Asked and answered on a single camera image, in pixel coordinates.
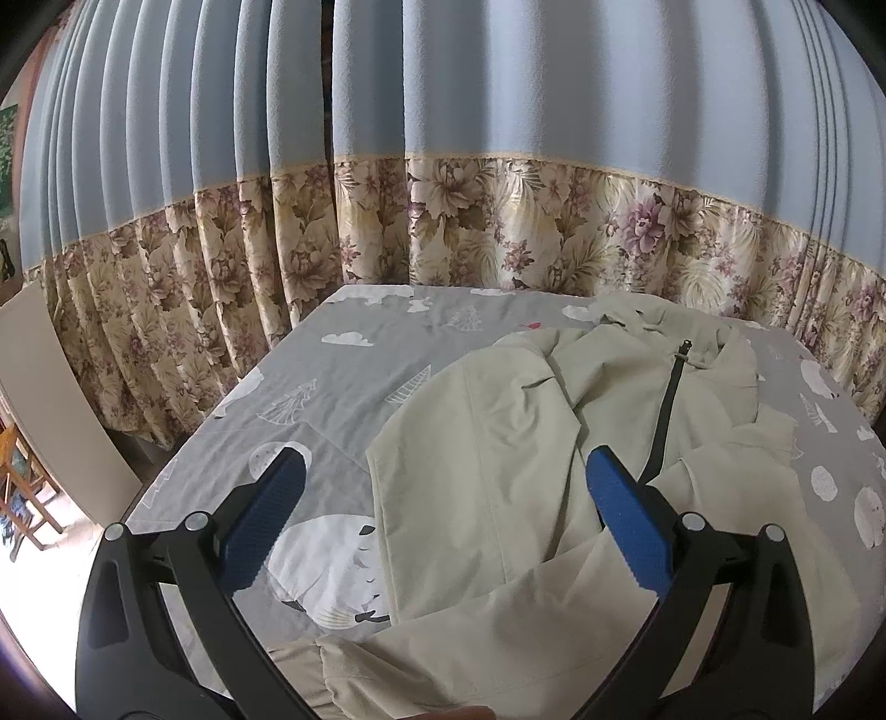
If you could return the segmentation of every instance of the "gray bedsheet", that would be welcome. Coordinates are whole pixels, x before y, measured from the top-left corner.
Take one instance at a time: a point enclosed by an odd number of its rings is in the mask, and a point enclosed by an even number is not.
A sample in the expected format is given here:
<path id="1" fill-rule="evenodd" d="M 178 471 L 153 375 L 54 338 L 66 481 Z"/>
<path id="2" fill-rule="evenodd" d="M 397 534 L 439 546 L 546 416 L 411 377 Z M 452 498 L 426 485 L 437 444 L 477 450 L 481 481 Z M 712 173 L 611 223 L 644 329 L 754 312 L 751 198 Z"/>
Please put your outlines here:
<path id="1" fill-rule="evenodd" d="M 162 530 L 195 510 L 211 512 L 283 446 L 296 447 L 311 462 L 305 495 L 256 582 L 235 601 L 268 649 L 324 632 L 365 638 L 388 624 L 364 457 L 369 442 L 417 387 L 465 353 L 540 325 L 589 327 L 589 304 L 548 293 L 342 288 L 222 401 L 128 525 Z M 794 467 L 807 511 L 861 603 L 859 635 L 847 638 L 854 663 L 886 609 L 886 451 L 792 336 L 734 322 L 757 352 L 761 402 L 797 419 Z M 198 678 L 221 689 L 175 589 L 165 594 Z"/>

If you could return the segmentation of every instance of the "silver screw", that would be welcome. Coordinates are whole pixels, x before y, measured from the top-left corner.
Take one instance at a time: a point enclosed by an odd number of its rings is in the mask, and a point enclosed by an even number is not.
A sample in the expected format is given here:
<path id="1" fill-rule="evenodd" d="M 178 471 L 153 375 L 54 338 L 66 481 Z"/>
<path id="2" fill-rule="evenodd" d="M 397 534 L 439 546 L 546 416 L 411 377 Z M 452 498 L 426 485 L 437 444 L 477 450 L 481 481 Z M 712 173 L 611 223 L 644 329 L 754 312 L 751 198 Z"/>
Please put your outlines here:
<path id="1" fill-rule="evenodd" d="M 209 515 L 206 513 L 191 513 L 184 519 L 184 526 L 188 530 L 202 530 L 209 524 Z"/>
<path id="2" fill-rule="evenodd" d="M 105 540 L 113 542 L 120 540 L 121 537 L 123 537 L 123 526 L 119 522 L 114 522 L 105 529 Z"/>
<path id="3" fill-rule="evenodd" d="M 707 523 L 698 513 L 686 513 L 683 515 L 683 527 L 687 530 L 698 532 L 699 530 L 704 530 L 705 525 L 707 525 Z"/>
<path id="4" fill-rule="evenodd" d="M 767 525 L 766 537 L 768 537 L 774 543 L 780 543 L 782 540 L 784 540 L 784 530 L 782 530 L 778 525 Z"/>

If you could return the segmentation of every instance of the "floor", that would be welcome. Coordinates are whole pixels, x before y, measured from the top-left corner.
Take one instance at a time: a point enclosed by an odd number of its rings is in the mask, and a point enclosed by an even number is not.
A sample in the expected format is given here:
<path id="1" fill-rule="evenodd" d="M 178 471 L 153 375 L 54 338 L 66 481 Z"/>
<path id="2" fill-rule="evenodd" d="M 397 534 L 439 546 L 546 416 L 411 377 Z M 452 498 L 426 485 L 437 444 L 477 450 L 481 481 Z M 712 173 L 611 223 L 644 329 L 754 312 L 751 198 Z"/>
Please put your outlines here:
<path id="1" fill-rule="evenodd" d="M 43 501 L 48 488 L 38 495 Z M 64 494 L 47 509 L 64 532 L 37 530 L 40 552 L 25 538 L 16 561 L 0 548 L 0 611 L 21 646 L 56 692 L 74 707 L 74 658 L 80 606 L 102 529 Z"/>

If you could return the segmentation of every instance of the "floral pattern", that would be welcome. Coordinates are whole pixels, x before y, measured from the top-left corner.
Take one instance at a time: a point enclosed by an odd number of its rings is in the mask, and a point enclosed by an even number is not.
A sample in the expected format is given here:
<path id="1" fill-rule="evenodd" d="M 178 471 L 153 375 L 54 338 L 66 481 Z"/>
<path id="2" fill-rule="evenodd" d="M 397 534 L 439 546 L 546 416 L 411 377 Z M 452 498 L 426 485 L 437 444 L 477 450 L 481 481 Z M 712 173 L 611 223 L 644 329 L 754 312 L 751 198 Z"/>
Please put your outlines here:
<path id="1" fill-rule="evenodd" d="M 272 181 L 257 178 L 81 239 L 25 273 L 103 425 L 172 447 L 289 332 L 287 283 L 299 313 L 341 285 L 327 166 L 293 176 L 304 178 L 293 213 L 309 218 L 298 235 L 276 231 Z M 323 282 L 292 272 L 293 258 Z"/>
<path id="2" fill-rule="evenodd" d="M 886 280 L 734 202 L 526 158 L 340 160 L 346 282 L 616 289 L 794 333 L 872 421 L 886 400 Z"/>
<path id="3" fill-rule="evenodd" d="M 886 399 L 886 280 L 808 232 L 560 161 L 380 158 L 195 193 L 66 246 L 43 288 L 107 427 L 171 447 L 343 283 L 655 293 L 787 328 L 868 419 Z"/>
<path id="4" fill-rule="evenodd" d="M 325 165 L 271 180 L 276 250 L 292 327 L 342 285 L 335 208 Z"/>

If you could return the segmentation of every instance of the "curtain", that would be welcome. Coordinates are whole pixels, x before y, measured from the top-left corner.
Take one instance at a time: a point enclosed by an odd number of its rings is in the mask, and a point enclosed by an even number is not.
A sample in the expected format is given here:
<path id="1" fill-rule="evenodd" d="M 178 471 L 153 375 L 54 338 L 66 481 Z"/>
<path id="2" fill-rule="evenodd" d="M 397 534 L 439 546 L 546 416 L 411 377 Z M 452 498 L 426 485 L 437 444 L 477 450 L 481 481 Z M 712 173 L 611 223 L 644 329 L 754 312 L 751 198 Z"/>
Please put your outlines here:
<path id="1" fill-rule="evenodd" d="M 338 0 L 346 279 L 621 288 L 886 397 L 886 98 L 812 0 Z"/>
<path id="2" fill-rule="evenodd" d="M 314 0 L 79 0 L 19 208 L 106 427 L 171 447 L 342 278 Z"/>
<path id="3" fill-rule="evenodd" d="M 656 293 L 880 412 L 886 98 L 817 3 L 338 0 L 327 116 L 322 23 L 78 0 L 45 50 L 22 265 L 106 427 L 170 446 L 344 282 Z"/>

